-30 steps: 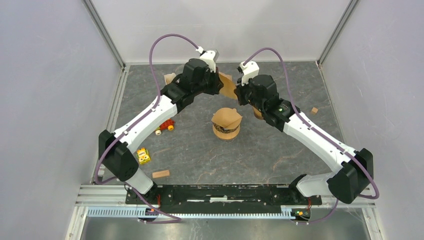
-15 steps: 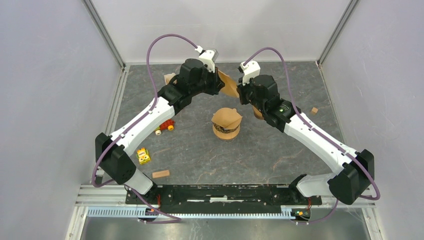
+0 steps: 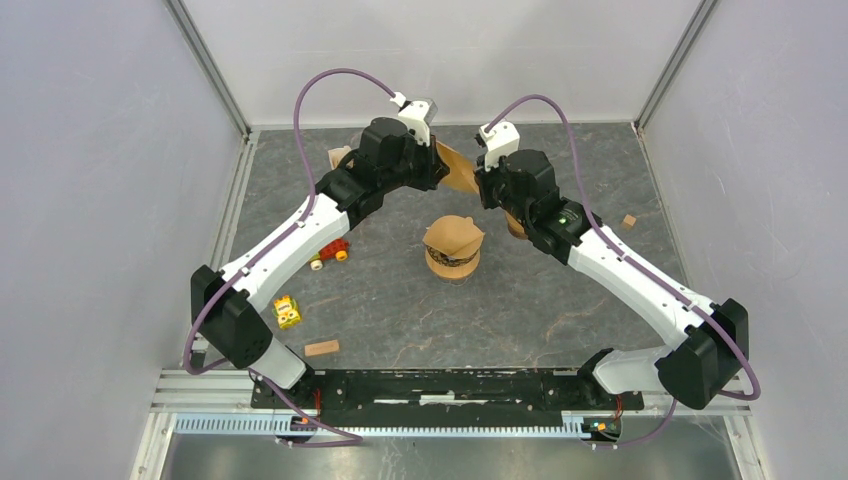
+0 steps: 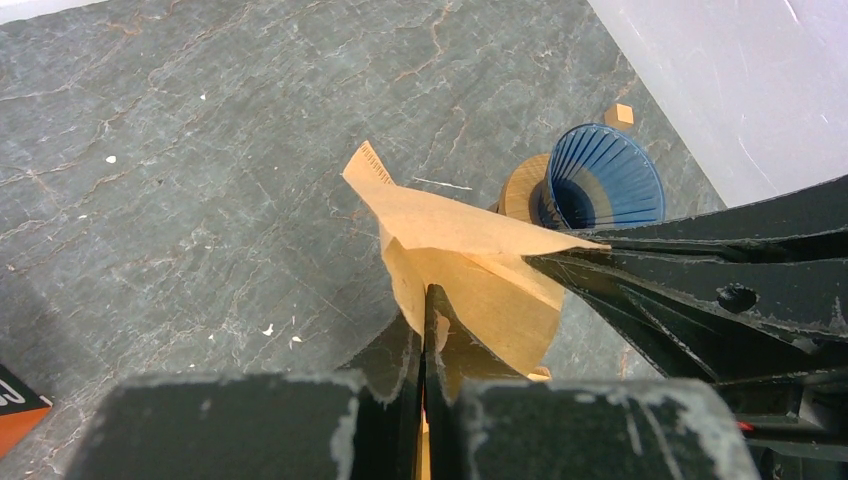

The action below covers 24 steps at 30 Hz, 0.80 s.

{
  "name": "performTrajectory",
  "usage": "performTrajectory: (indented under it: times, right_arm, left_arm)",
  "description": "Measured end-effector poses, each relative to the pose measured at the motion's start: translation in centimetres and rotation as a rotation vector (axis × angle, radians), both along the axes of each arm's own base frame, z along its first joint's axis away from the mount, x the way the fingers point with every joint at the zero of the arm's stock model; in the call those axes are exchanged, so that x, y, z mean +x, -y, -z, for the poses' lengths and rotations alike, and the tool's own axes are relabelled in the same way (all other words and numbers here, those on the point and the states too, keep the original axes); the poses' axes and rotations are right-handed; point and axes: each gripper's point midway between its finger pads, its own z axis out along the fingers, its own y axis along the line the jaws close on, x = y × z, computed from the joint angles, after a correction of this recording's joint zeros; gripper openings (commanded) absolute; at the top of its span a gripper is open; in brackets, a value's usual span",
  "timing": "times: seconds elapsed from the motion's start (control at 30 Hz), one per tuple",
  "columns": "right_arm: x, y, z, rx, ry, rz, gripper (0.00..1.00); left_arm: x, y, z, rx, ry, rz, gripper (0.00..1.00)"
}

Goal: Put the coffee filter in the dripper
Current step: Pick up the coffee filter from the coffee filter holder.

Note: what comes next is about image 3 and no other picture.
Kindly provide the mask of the wooden dripper ring holder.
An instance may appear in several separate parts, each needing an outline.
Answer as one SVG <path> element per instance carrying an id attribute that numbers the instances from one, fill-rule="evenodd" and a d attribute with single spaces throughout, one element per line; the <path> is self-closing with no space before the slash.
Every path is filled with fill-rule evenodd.
<path id="1" fill-rule="evenodd" d="M 507 229 L 513 237 L 521 240 L 526 240 L 528 238 L 524 227 L 518 219 L 513 217 L 509 212 L 505 213 L 505 218 L 507 222 Z"/>

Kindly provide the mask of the brown paper coffee filter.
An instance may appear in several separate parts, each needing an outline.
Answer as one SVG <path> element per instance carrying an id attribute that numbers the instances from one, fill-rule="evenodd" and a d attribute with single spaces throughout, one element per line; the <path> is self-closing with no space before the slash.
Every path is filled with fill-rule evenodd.
<path id="1" fill-rule="evenodd" d="M 482 246 L 485 234 L 471 217 L 445 215 L 427 229 L 423 243 L 452 259 L 466 259 Z"/>

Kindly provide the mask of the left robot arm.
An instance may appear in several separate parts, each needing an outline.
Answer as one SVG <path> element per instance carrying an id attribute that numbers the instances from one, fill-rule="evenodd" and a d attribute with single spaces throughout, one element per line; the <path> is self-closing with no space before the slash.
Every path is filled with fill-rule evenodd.
<path id="1" fill-rule="evenodd" d="M 200 266 L 190 278 L 192 329 L 237 369 L 252 370 L 276 384 L 290 407 L 314 394 L 307 364 L 283 345 L 260 311 L 319 250 L 380 209 L 401 187 L 434 190 L 449 168 L 435 137 L 419 142 L 397 119 L 378 117 L 326 173 L 295 213 L 259 244 L 214 270 Z"/>

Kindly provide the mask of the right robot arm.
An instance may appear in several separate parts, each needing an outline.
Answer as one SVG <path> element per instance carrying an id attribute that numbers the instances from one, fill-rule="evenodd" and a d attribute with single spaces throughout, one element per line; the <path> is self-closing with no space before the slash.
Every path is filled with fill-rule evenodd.
<path id="1" fill-rule="evenodd" d="M 604 349 L 581 368 L 580 400 L 602 408 L 617 394 L 666 392 L 704 409 L 741 370 L 749 353 L 748 312 L 729 298 L 699 295 L 627 247 L 596 215 L 561 196 L 554 168 L 539 150 L 520 149 L 474 177 L 486 208 L 501 208 L 523 227 L 535 248 L 605 287 L 660 336 L 662 346 Z"/>

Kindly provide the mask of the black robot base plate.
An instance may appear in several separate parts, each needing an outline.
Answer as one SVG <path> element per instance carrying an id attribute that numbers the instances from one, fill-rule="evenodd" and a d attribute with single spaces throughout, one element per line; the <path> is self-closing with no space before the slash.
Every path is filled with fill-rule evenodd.
<path id="1" fill-rule="evenodd" d="M 554 427 L 562 413 L 643 409 L 576 369 L 326 369 L 287 396 L 335 427 Z"/>

